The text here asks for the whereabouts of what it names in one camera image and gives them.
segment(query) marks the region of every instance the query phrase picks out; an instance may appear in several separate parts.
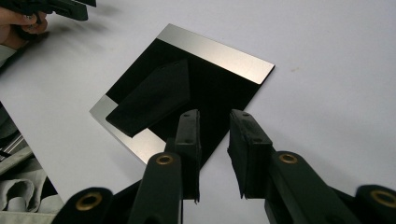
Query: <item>metal rivet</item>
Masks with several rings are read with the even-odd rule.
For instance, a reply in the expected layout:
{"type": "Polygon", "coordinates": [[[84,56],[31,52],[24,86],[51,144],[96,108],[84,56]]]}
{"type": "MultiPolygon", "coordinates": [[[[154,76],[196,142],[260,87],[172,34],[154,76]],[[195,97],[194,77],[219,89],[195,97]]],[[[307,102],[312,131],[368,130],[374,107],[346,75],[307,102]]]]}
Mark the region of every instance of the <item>metal rivet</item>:
{"type": "Polygon", "coordinates": [[[96,207],[102,199],[100,192],[89,192],[77,201],[76,208],[78,211],[89,211],[96,207]]]}
{"type": "Polygon", "coordinates": [[[279,156],[279,159],[285,163],[294,164],[297,163],[297,158],[291,154],[282,154],[279,156]]]}
{"type": "Polygon", "coordinates": [[[156,162],[160,165],[167,165],[173,162],[173,157],[168,155],[162,155],[157,158],[156,162]]]}
{"type": "Polygon", "coordinates": [[[375,189],[371,191],[370,195],[376,202],[381,203],[382,205],[385,205],[387,207],[396,208],[395,195],[381,189],[375,189]]]}

